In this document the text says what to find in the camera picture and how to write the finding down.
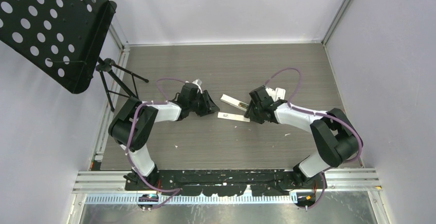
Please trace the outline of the long white remote cover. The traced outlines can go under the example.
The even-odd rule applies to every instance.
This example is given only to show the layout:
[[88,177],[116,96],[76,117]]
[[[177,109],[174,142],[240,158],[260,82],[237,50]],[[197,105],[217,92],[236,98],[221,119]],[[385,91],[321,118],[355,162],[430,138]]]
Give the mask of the long white remote cover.
[[245,118],[243,115],[236,115],[230,113],[218,112],[217,115],[220,119],[232,120],[232,121],[241,121],[241,122],[250,122],[249,118]]

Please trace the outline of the white remote control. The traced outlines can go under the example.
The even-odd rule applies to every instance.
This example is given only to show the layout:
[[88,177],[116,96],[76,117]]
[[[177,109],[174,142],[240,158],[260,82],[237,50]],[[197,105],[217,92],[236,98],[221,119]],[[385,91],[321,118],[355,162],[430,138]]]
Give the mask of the white remote control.
[[231,105],[231,106],[233,106],[235,108],[238,108],[240,110],[243,110],[243,111],[247,111],[247,109],[248,109],[248,104],[247,103],[244,103],[244,102],[242,102],[240,100],[237,100],[237,99],[235,99],[233,97],[230,97],[230,96],[228,96],[226,94],[223,94],[221,96],[220,100],[222,102],[226,103],[226,104],[229,104],[229,105]]
[[265,90],[271,96],[274,102],[285,99],[286,90],[283,88],[272,89],[270,87],[265,87]]

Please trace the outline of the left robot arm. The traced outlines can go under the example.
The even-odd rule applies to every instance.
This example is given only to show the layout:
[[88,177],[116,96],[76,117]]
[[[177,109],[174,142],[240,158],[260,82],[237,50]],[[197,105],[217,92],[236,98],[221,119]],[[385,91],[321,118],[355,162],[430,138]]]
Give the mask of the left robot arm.
[[130,97],[109,125],[108,134],[139,175],[139,185],[152,190],[158,182],[157,165],[150,156],[147,141],[154,124],[181,121],[191,113],[203,117],[219,111],[207,90],[197,83],[186,82],[173,99],[161,103]]

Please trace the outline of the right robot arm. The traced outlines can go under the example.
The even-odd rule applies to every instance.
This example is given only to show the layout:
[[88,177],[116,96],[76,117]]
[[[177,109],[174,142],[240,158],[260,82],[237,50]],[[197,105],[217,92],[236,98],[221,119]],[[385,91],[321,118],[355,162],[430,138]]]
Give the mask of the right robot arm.
[[259,124],[290,125],[313,136],[317,150],[295,165],[290,174],[296,186],[307,188],[315,176],[360,156],[363,141],[341,109],[319,111],[286,100],[274,100],[271,89],[264,85],[251,91],[249,96],[246,118]]

